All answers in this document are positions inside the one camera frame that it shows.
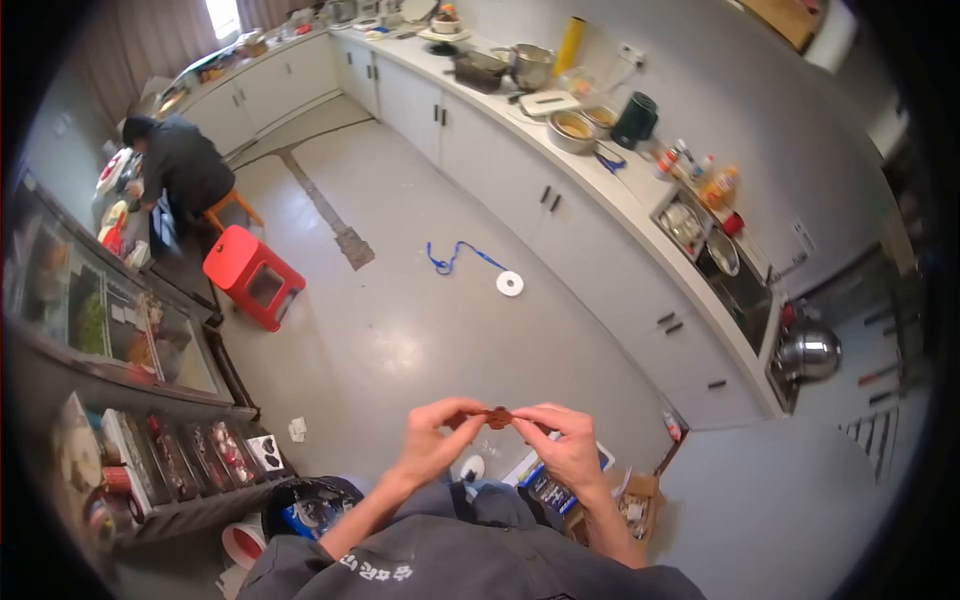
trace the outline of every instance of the tile floor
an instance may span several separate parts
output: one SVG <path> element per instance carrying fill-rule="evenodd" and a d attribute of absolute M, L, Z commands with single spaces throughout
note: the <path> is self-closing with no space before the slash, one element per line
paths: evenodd
<path fill-rule="evenodd" d="M 291 143 L 355 122 L 340 97 L 245 151 Z M 653 469 L 670 448 L 660 399 L 609 332 L 482 205 L 376 121 L 311 139 L 293 157 L 375 259 L 354 271 L 333 232 L 278 156 L 237 168 L 237 187 L 266 222 L 264 239 L 307 280 L 277 333 L 226 310 L 223 334 L 265 426 L 301 474 L 374 481 L 399 452 L 406 414 L 444 396 L 495 406 L 554 401 L 594 415 L 619 464 Z M 434 272 L 425 245 L 447 260 L 466 240 L 520 273 L 516 298 L 470 252 Z M 305 417 L 303 444 L 287 423 Z M 529 451 L 512 428 L 485 428 L 468 452 L 499 477 Z"/>

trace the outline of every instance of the window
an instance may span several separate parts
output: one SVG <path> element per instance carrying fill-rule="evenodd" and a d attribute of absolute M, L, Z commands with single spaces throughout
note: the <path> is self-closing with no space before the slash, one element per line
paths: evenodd
<path fill-rule="evenodd" d="M 240 33 L 236 0 L 206 0 L 206 11 L 210 14 L 210 23 L 217 39 Z"/>

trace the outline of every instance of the gray shirt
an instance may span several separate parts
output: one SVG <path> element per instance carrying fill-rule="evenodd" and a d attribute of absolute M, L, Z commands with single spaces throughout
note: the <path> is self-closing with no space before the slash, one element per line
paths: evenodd
<path fill-rule="evenodd" d="M 340 561 L 315 541 L 275 536 L 238 600 L 703 598 L 674 567 L 631 569 L 537 524 L 515 492 L 484 488 L 471 509 L 464 522 L 436 484 Z"/>
<path fill-rule="evenodd" d="M 166 188 L 171 204 L 200 214 L 220 202 L 235 182 L 213 142 L 193 123 L 174 114 L 150 132 L 143 157 L 142 202 L 156 202 Z"/>

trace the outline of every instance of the white tape roll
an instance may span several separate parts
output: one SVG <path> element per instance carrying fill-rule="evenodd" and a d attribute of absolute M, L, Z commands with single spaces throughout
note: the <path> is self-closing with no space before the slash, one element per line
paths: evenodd
<path fill-rule="evenodd" d="M 504 271 L 496 279 L 496 289 L 504 296 L 518 296 L 523 291 L 523 278 L 513 271 Z"/>

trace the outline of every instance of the hand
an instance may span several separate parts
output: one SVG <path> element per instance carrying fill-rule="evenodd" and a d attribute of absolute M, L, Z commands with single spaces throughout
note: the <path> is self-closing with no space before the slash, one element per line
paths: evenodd
<path fill-rule="evenodd" d="M 449 397 L 410 411 L 400 460 L 384 480 L 413 493 L 439 477 L 487 422 L 485 410 L 487 407 L 476 400 Z M 445 436 L 439 431 L 441 425 L 450 427 L 453 433 Z"/>
<path fill-rule="evenodd" d="M 130 192 L 130 195 L 136 200 L 139 200 L 143 196 L 143 181 L 142 180 L 133 180 L 127 183 L 127 191 Z"/>
<path fill-rule="evenodd" d="M 610 497 L 593 437 L 593 417 L 558 404 L 538 404 L 511 411 L 514 428 L 537 451 L 554 478 L 581 500 L 605 494 Z M 535 423 L 557 429 L 556 441 L 543 435 Z"/>

